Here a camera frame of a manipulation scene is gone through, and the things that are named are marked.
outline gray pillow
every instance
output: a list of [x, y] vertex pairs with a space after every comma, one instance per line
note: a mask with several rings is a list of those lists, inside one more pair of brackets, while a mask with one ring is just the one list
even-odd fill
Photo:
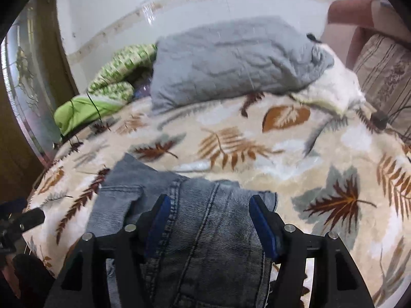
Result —
[[153, 114], [252, 91], [299, 91], [334, 64], [279, 17], [201, 26], [160, 39], [157, 48]]

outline beige blanket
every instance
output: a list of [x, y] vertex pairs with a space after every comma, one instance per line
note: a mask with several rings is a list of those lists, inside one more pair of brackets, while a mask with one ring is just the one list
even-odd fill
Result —
[[[370, 107], [334, 118], [286, 96], [255, 93], [156, 117], [150, 108], [150, 98], [139, 100], [106, 119], [108, 128], [86, 128], [78, 134], [83, 144], [65, 144], [43, 177], [30, 207], [41, 207], [46, 220], [24, 237], [50, 272], [59, 273], [100, 183], [129, 152], [157, 170], [277, 192], [285, 223], [339, 233], [376, 305], [398, 301], [411, 269], [409, 148], [392, 130], [373, 126]], [[312, 269], [309, 261], [306, 307]]]

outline silver bolt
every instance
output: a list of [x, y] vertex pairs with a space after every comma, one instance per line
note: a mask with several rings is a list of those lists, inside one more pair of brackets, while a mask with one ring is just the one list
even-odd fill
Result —
[[124, 227], [124, 230], [127, 232], [127, 233], [131, 233], [131, 232], [133, 232], [134, 230], [136, 230], [136, 225], [133, 225], [133, 224], [130, 224], [130, 225], [127, 225], [127, 226], [125, 226]]
[[290, 225], [290, 224], [285, 225], [284, 229], [285, 229], [286, 232], [289, 232], [289, 233], [295, 232], [295, 226], [294, 225]]
[[83, 236], [81, 238], [85, 241], [91, 240], [93, 238], [93, 234], [92, 233], [85, 233], [85, 234], [83, 234]]
[[338, 238], [338, 234], [333, 231], [328, 232], [328, 236], [332, 238], [333, 240], [336, 240]]

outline gray denim pants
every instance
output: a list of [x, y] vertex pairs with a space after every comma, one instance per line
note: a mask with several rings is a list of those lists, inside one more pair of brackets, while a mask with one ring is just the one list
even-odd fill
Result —
[[[189, 179], [160, 172], [126, 154], [100, 188], [87, 231], [114, 234], [135, 223], [167, 194], [171, 212], [157, 249], [144, 265], [154, 307], [264, 307], [271, 262], [248, 212], [259, 194], [269, 210], [277, 194], [240, 188], [238, 182]], [[120, 307], [113, 261], [107, 263], [112, 307]]]

